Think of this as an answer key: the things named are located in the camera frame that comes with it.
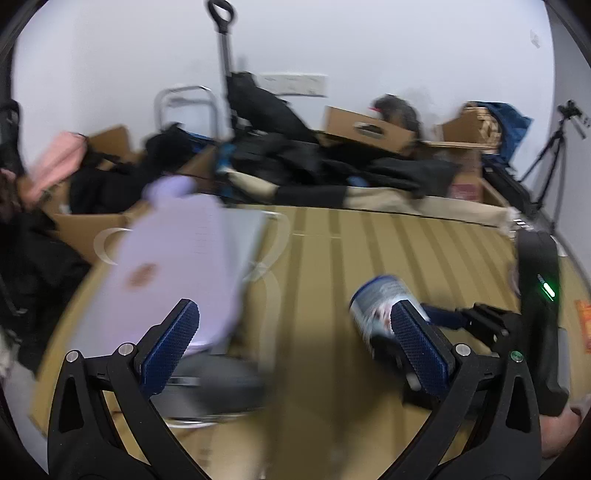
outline metal screw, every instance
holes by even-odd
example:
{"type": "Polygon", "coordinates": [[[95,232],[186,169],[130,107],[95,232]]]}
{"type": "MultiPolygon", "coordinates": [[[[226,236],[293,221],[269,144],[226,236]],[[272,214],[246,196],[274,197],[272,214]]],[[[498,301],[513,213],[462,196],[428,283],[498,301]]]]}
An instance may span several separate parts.
{"type": "Polygon", "coordinates": [[[517,350],[513,350],[511,352],[511,360],[517,363],[521,363],[523,361],[523,354],[518,352],[517,350]]]}
{"type": "Polygon", "coordinates": [[[117,349],[117,351],[123,356],[129,355],[134,351],[134,346],[131,343],[124,343],[117,349]]]}
{"type": "Polygon", "coordinates": [[[472,350],[470,350],[470,347],[467,346],[465,343],[458,343],[456,345],[456,352],[458,355],[468,356],[468,355],[470,355],[471,351],[472,350]]]}
{"type": "Polygon", "coordinates": [[[78,352],[76,352],[76,350],[72,350],[71,352],[68,352],[68,354],[66,355],[66,360],[68,360],[70,363],[72,363],[74,360],[78,359],[78,352]]]}

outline blue gripper pad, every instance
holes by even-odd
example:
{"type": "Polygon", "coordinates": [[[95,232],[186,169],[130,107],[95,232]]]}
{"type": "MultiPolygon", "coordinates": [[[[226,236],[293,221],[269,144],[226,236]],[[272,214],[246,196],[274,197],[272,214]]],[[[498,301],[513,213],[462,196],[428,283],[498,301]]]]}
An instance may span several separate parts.
{"type": "Polygon", "coordinates": [[[406,300],[392,306],[390,323],[423,390],[443,398],[455,366],[449,342],[438,336],[406,300]]]}
{"type": "Polygon", "coordinates": [[[138,343],[136,370],[139,388],[146,397],[162,392],[199,327],[199,308],[183,299],[160,324],[138,343]]]}

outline camera on tripod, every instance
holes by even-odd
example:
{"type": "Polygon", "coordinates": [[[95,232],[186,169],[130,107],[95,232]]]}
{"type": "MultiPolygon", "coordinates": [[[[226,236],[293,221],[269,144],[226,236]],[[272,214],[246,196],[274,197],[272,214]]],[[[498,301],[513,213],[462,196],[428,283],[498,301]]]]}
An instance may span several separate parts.
{"type": "Polygon", "coordinates": [[[587,135],[581,129],[579,124],[574,122],[574,120],[577,119],[585,128],[589,128],[591,127],[591,119],[589,119],[589,117],[584,114],[584,112],[577,106],[574,100],[569,100],[565,105],[559,105],[558,111],[564,117],[562,120],[563,122],[566,120],[572,120],[574,127],[577,129],[577,132],[579,132],[579,135],[581,135],[582,138],[587,138],[587,135]]]}
{"type": "Polygon", "coordinates": [[[565,123],[568,120],[570,120],[583,140],[587,138],[587,135],[585,134],[581,125],[583,125],[583,127],[585,128],[591,127],[591,119],[589,119],[589,117],[583,113],[583,111],[577,106],[574,100],[569,100],[568,102],[566,102],[565,105],[559,105],[558,111],[562,115],[562,118],[558,122],[558,129],[550,137],[548,143],[546,143],[545,147],[540,152],[540,155],[538,155],[538,158],[535,159],[535,162],[519,180],[520,183],[523,183],[523,181],[531,174],[531,172],[534,171],[535,167],[540,163],[542,158],[544,158],[546,153],[553,152],[554,158],[552,160],[550,170],[547,174],[546,181],[544,182],[544,186],[542,188],[540,196],[536,201],[529,202],[529,211],[533,211],[534,213],[539,212],[544,206],[544,199],[546,197],[546,193],[548,193],[548,187],[550,187],[550,183],[554,176],[554,172],[556,171],[558,160],[562,156],[562,168],[560,169],[560,183],[558,184],[556,206],[554,208],[554,216],[550,223],[551,233],[554,233],[556,229],[556,222],[558,221],[558,216],[560,215],[560,208],[562,207],[562,199],[566,183],[566,133],[564,131],[565,123]]]}

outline tripod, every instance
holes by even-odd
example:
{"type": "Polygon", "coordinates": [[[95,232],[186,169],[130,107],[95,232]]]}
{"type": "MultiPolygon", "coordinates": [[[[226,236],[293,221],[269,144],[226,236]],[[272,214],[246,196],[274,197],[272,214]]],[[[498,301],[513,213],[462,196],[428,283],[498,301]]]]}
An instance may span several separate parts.
{"type": "MultiPolygon", "coordinates": [[[[552,160],[552,165],[550,167],[550,171],[548,172],[548,176],[546,177],[546,181],[544,182],[544,187],[540,193],[538,199],[533,202],[534,205],[534,212],[538,214],[539,211],[544,207],[544,199],[546,194],[548,193],[548,188],[550,187],[550,183],[552,182],[552,178],[554,177],[554,173],[556,171],[556,167],[558,166],[558,160],[560,158],[560,154],[562,153],[562,168],[560,169],[560,184],[558,185],[558,194],[556,197],[556,207],[554,208],[554,216],[550,223],[550,233],[554,233],[556,230],[556,222],[558,221],[558,216],[560,215],[560,209],[562,208],[562,200],[564,196],[564,186],[566,182],[566,135],[564,132],[564,125],[567,120],[572,119],[574,116],[582,116],[582,112],[574,105],[571,105],[571,100],[567,104],[566,107],[558,107],[558,111],[562,114],[562,118],[558,123],[558,129],[554,134],[550,137],[538,157],[532,163],[531,167],[525,172],[523,177],[519,180],[520,183],[523,183],[524,180],[534,171],[536,166],[542,161],[544,156],[554,149],[554,158],[552,160]]],[[[581,139],[585,139],[587,135],[581,129],[581,127],[576,124],[574,121],[572,122],[574,127],[577,129],[577,132],[581,136],[581,139]]]]}

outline black backpack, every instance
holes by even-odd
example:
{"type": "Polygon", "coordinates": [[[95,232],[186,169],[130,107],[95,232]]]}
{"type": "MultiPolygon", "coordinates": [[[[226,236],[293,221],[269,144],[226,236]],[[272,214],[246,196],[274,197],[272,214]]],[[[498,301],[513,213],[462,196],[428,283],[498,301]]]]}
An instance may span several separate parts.
{"type": "Polygon", "coordinates": [[[283,100],[256,85],[252,73],[232,73],[228,79],[228,103],[255,130],[282,134],[289,140],[318,143],[283,100]]]}

